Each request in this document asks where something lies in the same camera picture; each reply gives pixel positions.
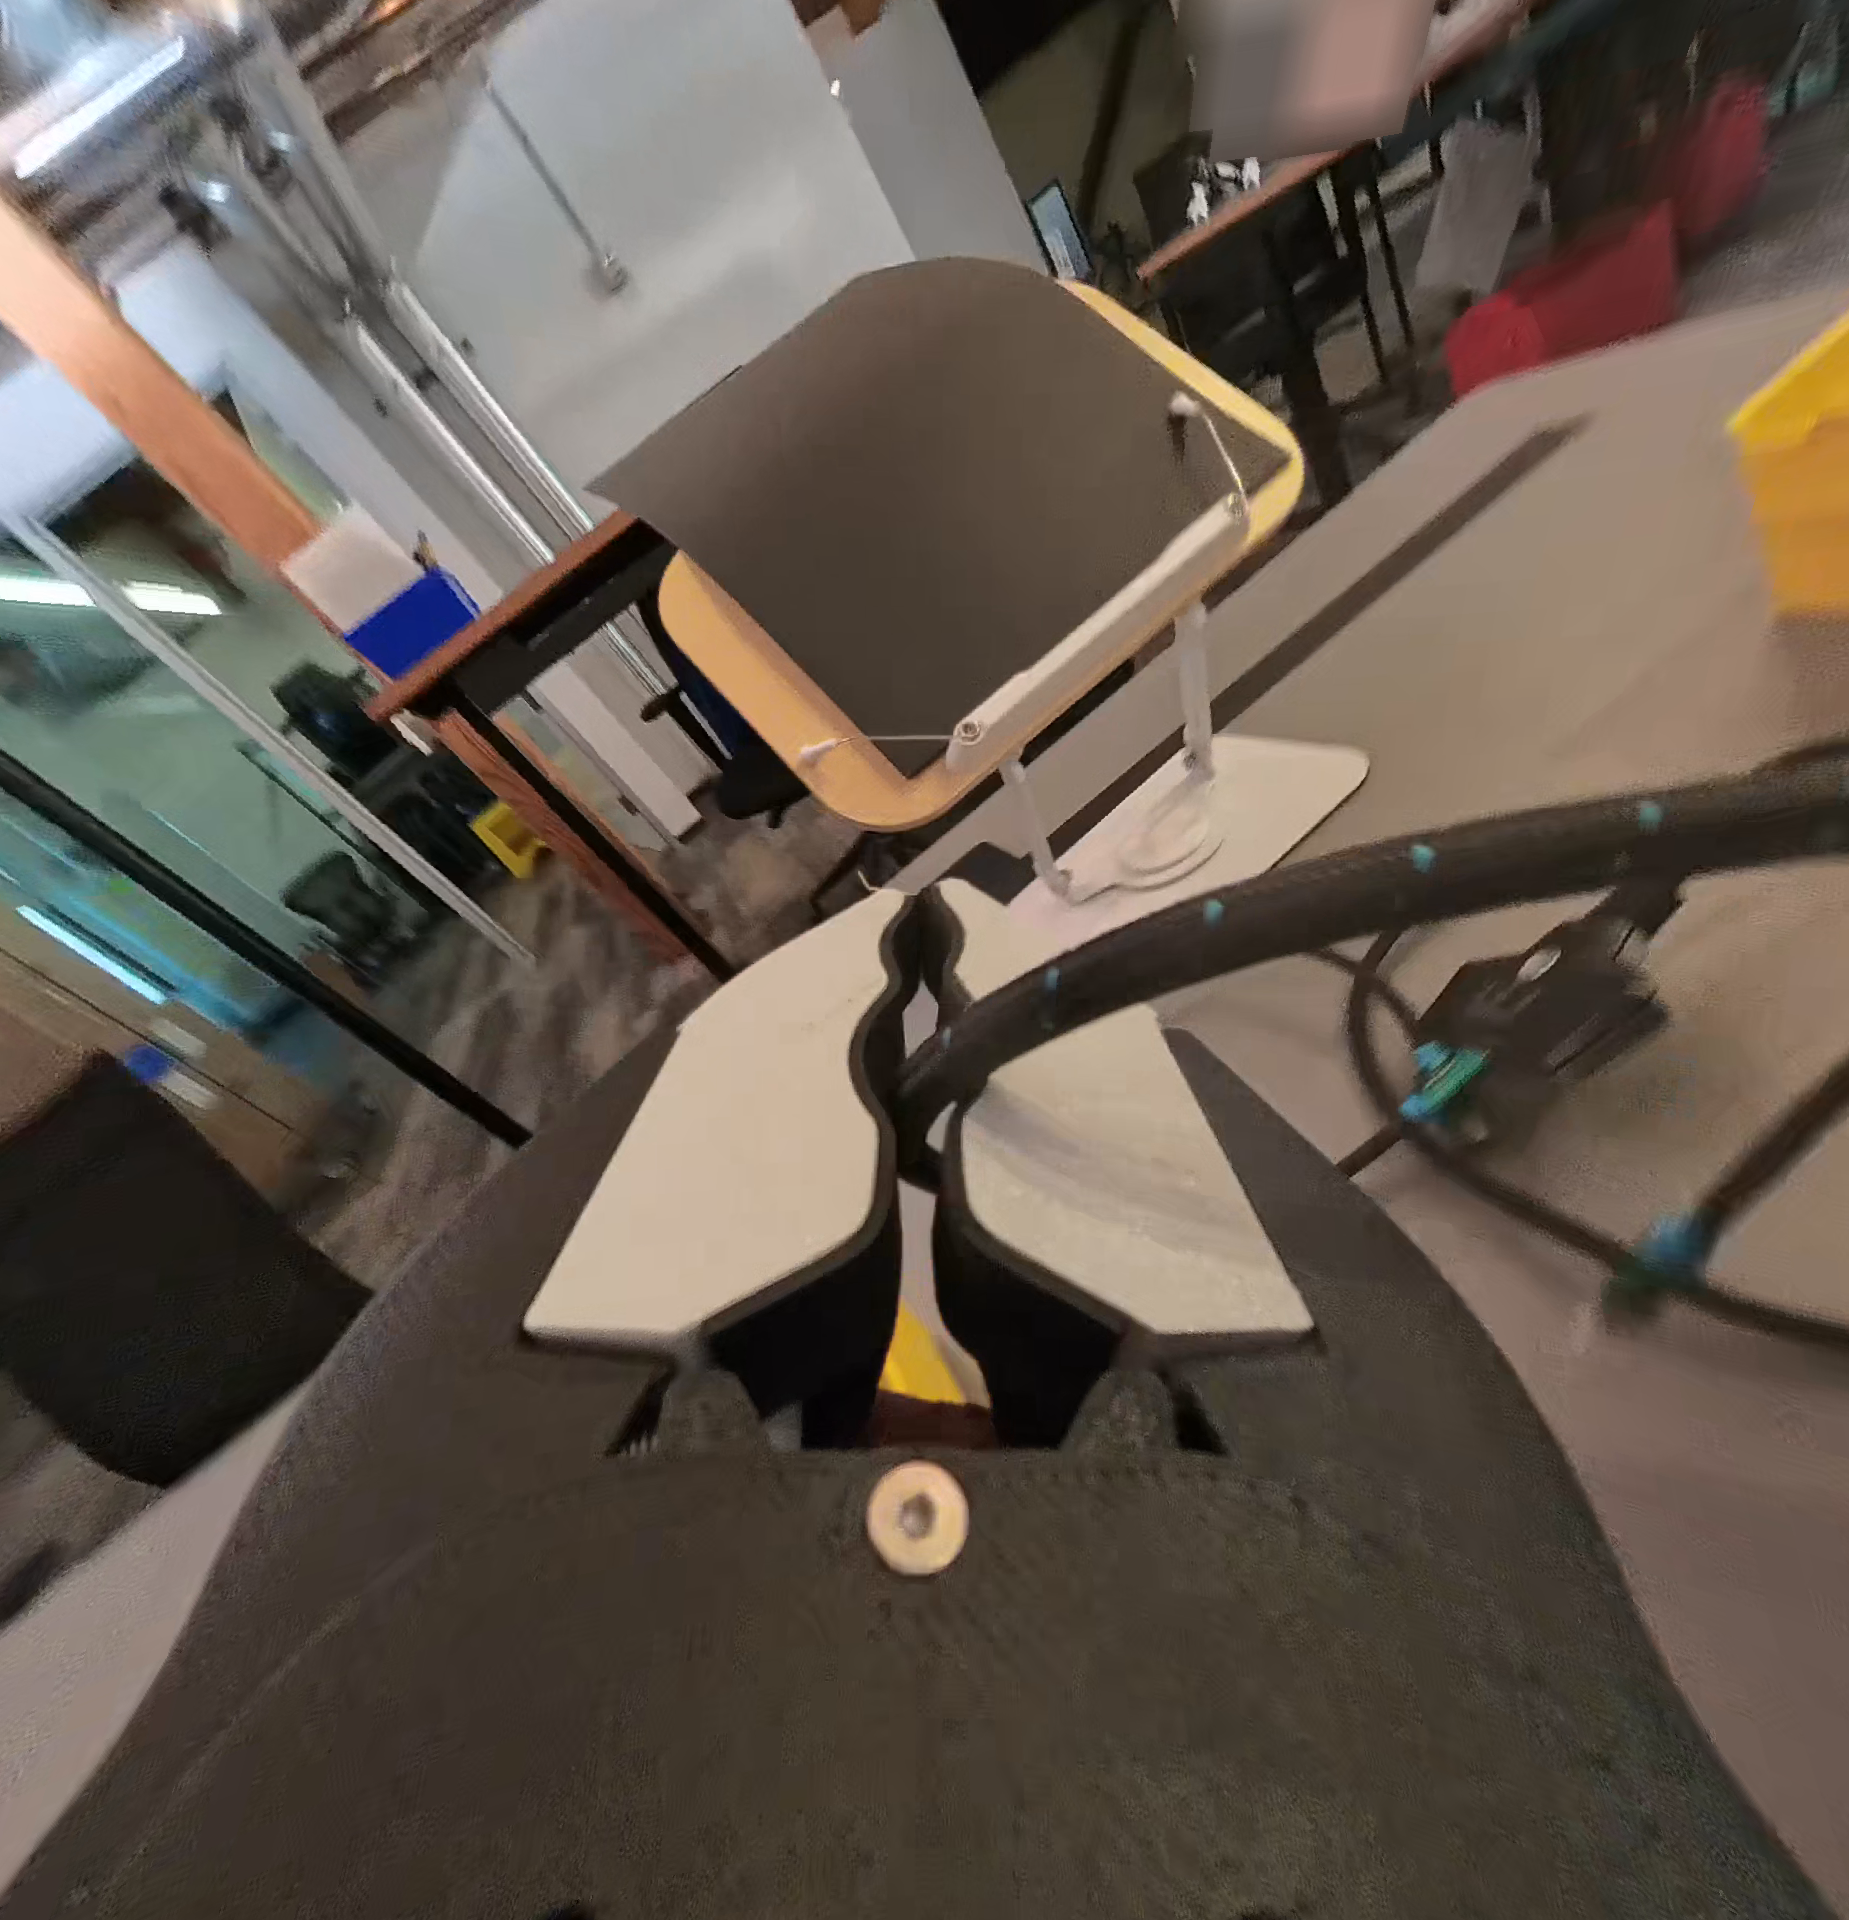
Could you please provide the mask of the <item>white paper sheet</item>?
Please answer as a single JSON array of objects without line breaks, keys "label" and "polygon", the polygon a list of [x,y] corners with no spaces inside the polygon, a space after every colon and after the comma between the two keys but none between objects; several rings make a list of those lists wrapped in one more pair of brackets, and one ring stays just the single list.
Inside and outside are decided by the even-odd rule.
[{"label": "white paper sheet", "polygon": [[1441,135],[1443,178],[1424,230],[1415,288],[1490,294],[1532,192],[1532,134],[1462,119]]}]

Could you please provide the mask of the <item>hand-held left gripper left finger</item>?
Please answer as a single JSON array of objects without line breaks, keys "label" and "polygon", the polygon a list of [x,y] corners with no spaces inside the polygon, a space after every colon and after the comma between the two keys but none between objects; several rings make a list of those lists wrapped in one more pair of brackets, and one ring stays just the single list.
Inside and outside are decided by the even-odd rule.
[{"label": "hand-held left gripper left finger", "polygon": [[875,1390],[900,1300],[888,1106],[916,909],[871,893],[678,1026],[527,1306],[528,1340],[719,1368],[759,1414]]}]

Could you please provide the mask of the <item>blue storage bin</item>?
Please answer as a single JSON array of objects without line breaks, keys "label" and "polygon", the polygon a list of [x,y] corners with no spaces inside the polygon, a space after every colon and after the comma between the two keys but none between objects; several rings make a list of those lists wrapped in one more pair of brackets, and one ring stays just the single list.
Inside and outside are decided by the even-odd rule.
[{"label": "blue storage bin", "polygon": [[426,567],[376,611],[344,632],[344,643],[384,683],[405,677],[481,618],[478,601],[442,566]]}]

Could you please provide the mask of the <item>white tablet stand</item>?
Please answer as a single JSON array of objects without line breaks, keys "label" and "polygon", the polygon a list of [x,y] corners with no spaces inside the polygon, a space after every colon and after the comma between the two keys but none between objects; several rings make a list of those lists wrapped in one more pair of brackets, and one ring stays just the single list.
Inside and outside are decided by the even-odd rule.
[{"label": "white tablet stand", "polygon": [[585,489],[682,654],[833,817],[933,825],[1285,524],[1293,432],[1079,282],[854,276]]}]

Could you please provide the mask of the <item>wooden ceiling beam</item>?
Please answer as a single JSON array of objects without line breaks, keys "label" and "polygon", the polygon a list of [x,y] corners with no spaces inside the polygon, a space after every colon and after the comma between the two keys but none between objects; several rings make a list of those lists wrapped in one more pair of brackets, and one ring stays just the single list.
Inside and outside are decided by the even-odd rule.
[{"label": "wooden ceiling beam", "polygon": [[321,521],[144,339],[116,296],[0,194],[0,324],[275,578]]}]

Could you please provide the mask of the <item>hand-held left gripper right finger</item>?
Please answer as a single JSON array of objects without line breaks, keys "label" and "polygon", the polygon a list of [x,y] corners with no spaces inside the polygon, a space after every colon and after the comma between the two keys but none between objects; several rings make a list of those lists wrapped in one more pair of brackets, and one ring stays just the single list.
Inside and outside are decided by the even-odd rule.
[{"label": "hand-held left gripper right finger", "polygon": [[1146,1001],[1036,1046],[945,1117],[932,1264],[1001,1444],[1059,1444],[1120,1362],[1316,1334]]}]

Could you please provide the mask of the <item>black Fosmon HDMI switch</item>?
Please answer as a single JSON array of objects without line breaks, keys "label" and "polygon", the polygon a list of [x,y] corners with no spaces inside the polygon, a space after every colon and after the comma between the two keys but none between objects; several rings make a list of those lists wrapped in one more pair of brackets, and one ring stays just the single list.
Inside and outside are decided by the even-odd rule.
[{"label": "black Fosmon HDMI switch", "polygon": [[1488,1210],[1594,1265],[1611,1326],[1642,1326],[1685,1308],[1729,1328],[1849,1353],[1849,1322],[1753,1299],[1710,1275],[1739,1219],[1849,1117],[1849,1047],[1695,1202],[1630,1243],[1486,1164],[1488,1147],[1508,1143],[1562,1091],[1666,1028],[1649,956],[1683,898],[1679,882],[1620,885],[1532,947],[1464,962],[1424,1007],[1391,980],[1408,926],[1378,932],[1357,956],[1314,948],[1313,959],[1348,981],[1348,1062],[1383,1121],[1336,1171],[1359,1178],[1408,1149]]}]

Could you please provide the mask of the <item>white foam block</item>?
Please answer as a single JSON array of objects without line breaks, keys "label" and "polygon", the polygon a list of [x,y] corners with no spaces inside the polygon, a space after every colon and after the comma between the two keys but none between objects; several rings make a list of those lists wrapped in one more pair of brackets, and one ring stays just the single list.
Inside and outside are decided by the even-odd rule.
[{"label": "white foam block", "polygon": [[351,633],[424,576],[412,549],[348,501],[319,533],[282,559],[282,578],[337,633]]}]

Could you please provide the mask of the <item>cardboard box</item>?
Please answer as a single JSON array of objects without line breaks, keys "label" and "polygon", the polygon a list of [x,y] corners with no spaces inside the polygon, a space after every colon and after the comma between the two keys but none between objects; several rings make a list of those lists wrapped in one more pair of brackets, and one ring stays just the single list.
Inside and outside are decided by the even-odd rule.
[{"label": "cardboard box", "polygon": [[66,1005],[0,1000],[0,1139],[45,1112],[99,1058],[113,1058],[156,1094],[264,1196],[277,1196],[305,1171],[308,1138],[300,1100],[281,1116],[259,1097],[232,1090],[201,1061],[156,1041],[141,1041],[102,1015]]}]

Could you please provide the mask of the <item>silver ventilation ducts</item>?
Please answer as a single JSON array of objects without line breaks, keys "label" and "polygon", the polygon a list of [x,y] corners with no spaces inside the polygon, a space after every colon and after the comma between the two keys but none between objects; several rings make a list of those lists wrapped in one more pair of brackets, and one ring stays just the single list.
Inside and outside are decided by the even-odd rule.
[{"label": "silver ventilation ducts", "polygon": [[0,3],[0,204],[110,305],[251,228],[337,312],[394,272],[314,78],[405,3]]}]

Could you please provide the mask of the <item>black mesh office chair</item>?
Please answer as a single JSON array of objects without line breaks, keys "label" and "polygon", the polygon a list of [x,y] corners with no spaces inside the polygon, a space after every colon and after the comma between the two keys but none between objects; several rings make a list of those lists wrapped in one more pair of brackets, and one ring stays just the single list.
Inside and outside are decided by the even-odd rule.
[{"label": "black mesh office chair", "polygon": [[284,886],[282,904],[314,923],[354,970],[386,959],[398,936],[398,909],[344,850],[327,851]]}]

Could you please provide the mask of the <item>red bin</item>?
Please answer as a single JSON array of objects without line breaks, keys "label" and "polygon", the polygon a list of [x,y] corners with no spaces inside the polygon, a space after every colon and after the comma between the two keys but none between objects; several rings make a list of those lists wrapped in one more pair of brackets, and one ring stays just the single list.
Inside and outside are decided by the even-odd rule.
[{"label": "red bin", "polygon": [[1657,200],[1611,218],[1468,305],[1443,352],[1453,397],[1679,319],[1679,230]]},{"label": "red bin", "polygon": [[1676,244],[1697,257],[1755,201],[1771,165],[1769,90],[1748,69],[1721,77],[1664,149],[1653,194]]}]

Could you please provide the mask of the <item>wood-edged black-leg table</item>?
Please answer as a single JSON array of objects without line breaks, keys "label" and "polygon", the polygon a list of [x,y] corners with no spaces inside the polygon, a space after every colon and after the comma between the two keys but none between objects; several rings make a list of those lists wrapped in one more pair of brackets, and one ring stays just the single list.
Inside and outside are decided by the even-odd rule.
[{"label": "wood-edged black-leg table", "polygon": [[598,635],[605,620],[631,611],[638,593],[659,583],[674,549],[647,521],[614,510],[427,657],[384,685],[366,713],[382,728],[402,721],[426,726],[580,881],[628,913],[664,956],[685,956],[720,984],[737,973],[737,963],[644,853],[501,715],[506,701]]}]

